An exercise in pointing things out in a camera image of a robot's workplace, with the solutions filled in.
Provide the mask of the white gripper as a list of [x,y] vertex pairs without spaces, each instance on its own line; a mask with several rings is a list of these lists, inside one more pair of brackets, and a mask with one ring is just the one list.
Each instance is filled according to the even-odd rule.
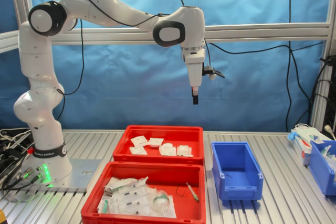
[[199,86],[202,83],[205,49],[183,50],[183,60],[187,67],[190,86],[192,87],[193,104],[198,104]]

